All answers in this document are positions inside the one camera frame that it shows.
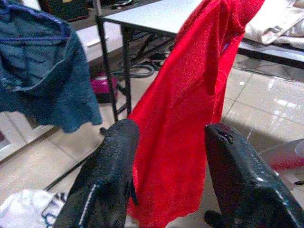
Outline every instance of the tiled floor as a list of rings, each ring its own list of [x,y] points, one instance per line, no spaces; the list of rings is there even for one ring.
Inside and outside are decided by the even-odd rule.
[[[256,67],[260,63],[248,61],[238,56],[235,66],[246,62],[246,67]],[[132,79],[133,106],[155,76],[146,79]],[[227,92],[222,121],[244,134],[260,152],[274,145],[304,138],[304,80],[289,82],[232,69],[227,84]],[[124,102],[122,96],[119,105]],[[0,204],[14,192],[22,189],[43,189],[62,172],[92,152],[102,141],[99,128],[108,128],[114,123],[110,105],[100,105],[104,122],[100,126],[84,124],[75,133],[66,134],[61,130],[45,134],[18,154],[0,163]],[[79,168],[68,175],[51,191],[68,191]],[[170,228],[209,227],[203,221],[203,213],[208,209],[219,211],[208,172],[205,191],[199,210],[185,218],[170,223]]]

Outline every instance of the white fabric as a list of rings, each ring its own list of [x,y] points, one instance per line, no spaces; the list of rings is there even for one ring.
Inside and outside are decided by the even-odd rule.
[[[23,190],[0,206],[0,228],[50,228],[63,205],[58,194]]]
[[[265,0],[247,24],[245,38],[263,44],[289,43],[304,49],[304,9],[302,0]]]

